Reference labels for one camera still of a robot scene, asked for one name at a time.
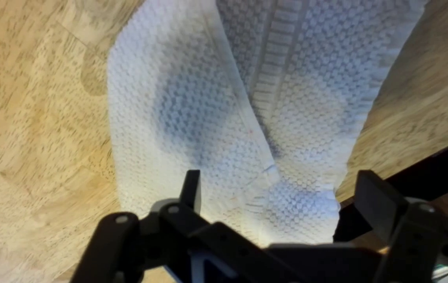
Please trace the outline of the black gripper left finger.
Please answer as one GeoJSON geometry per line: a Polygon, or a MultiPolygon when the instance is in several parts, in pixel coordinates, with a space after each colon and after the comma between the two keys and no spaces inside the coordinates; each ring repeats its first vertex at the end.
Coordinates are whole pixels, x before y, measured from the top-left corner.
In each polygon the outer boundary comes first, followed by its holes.
{"type": "Polygon", "coordinates": [[[178,198],[158,201],[145,219],[103,217],[71,283],[142,283],[166,267],[180,283],[304,283],[285,261],[200,211],[200,171],[189,170],[178,198]]]}

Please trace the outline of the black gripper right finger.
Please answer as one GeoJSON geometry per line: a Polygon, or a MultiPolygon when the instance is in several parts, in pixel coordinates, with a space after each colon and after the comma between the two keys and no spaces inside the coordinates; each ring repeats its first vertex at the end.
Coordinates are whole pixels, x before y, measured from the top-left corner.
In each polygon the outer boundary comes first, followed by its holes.
{"type": "Polygon", "coordinates": [[[403,197],[372,170],[358,175],[356,209],[389,245],[375,283],[433,283],[448,266],[448,214],[427,200],[403,197]]]}

